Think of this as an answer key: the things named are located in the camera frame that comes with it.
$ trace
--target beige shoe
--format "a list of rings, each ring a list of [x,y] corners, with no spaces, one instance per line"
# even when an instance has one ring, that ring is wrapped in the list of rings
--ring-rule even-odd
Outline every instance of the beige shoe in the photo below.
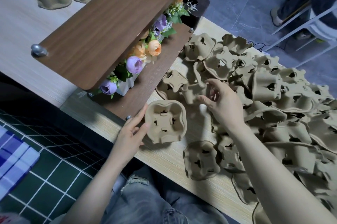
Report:
[[[282,23],[283,23],[283,20],[281,20],[278,16],[277,16],[277,11],[278,11],[278,7],[276,8],[273,8],[271,11],[270,11],[270,16],[272,17],[272,21],[273,21],[273,24],[275,26],[280,26]]]

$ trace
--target flower arrangement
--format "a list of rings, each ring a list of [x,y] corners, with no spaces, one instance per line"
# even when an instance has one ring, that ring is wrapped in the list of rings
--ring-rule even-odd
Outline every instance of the flower arrangement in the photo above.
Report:
[[[164,38],[177,33],[172,27],[173,23],[182,23],[181,16],[189,16],[191,11],[197,10],[197,4],[192,5],[191,1],[186,4],[183,0],[175,0],[162,13],[153,26],[141,36],[127,55],[127,59],[119,63],[114,71],[100,85],[99,89],[91,92],[90,95],[104,93],[113,98],[120,81],[126,82],[128,78],[139,74],[144,65],[157,59],[161,53],[161,43]]]

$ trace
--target forearm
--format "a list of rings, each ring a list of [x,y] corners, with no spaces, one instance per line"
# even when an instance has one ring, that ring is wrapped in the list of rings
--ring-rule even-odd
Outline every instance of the forearm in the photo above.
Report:
[[[246,172],[272,224],[336,223],[335,217],[246,125],[230,129]]]
[[[61,224],[98,224],[106,209],[112,187],[123,165],[109,157],[94,179],[65,215]]]

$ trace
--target purple flower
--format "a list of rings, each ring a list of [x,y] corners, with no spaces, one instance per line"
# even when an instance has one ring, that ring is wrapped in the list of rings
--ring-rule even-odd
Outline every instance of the purple flower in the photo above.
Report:
[[[139,74],[143,69],[143,62],[137,56],[130,56],[126,60],[126,69],[132,74]]]
[[[104,94],[112,95],[117,90],[117,84],[106,79],[106,80],[104,80],[102,85],[99,87],[99,89]]]
[[[156,27],[159,32],[161,32],[165,26],[167,25],[166,15],[161,14],[157,21],[154,23],[154,27]]]

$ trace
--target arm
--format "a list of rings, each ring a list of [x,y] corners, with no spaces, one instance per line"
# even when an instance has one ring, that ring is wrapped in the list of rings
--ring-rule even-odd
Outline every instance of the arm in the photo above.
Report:
[[[145,123],[140,128],[136,125],[144,117],[146,109],[147,104],[122,127],[107,161],[70,208],[61,224],[98,224],[101,221],[118,175],[137,153],[139,146],[143,145],[142,139],[149,125]]]
[[[236,93],[220,80],[210,99],[200,95],[238,148],[246,172],[269,220],[273,224],[332,224],[335,217],[259,141],[243,121]]]

